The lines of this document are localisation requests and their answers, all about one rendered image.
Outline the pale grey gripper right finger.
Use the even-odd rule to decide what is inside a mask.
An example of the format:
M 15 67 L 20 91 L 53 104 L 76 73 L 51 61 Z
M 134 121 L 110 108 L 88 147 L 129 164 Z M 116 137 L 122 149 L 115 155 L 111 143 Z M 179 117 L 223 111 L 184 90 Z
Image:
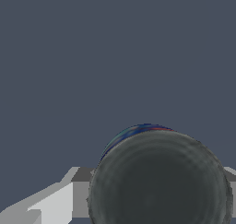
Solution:
M 236 218 L 236 170 L 231 167 L 225 167 L 226 176 L 230 182 L 232 190 L 232 217 Z

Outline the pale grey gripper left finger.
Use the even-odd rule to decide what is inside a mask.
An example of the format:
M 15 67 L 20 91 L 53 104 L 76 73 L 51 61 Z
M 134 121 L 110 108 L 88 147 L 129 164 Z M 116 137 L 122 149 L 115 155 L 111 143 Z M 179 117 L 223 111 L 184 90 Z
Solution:
M 72 167 L 61 182 L 31 195 L 0 213 L 0 224 L 69 224 L 88 218 L 93 168 Z

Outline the grey can with blue label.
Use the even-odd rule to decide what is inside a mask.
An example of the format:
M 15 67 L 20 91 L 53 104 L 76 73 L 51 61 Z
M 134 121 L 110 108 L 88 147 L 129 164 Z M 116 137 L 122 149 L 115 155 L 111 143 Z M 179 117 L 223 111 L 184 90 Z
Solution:
M 92 224 L 230 224 L 233 192 L 208 147 L 142 124 L 103 150 L 89 182 L 88 214 Z

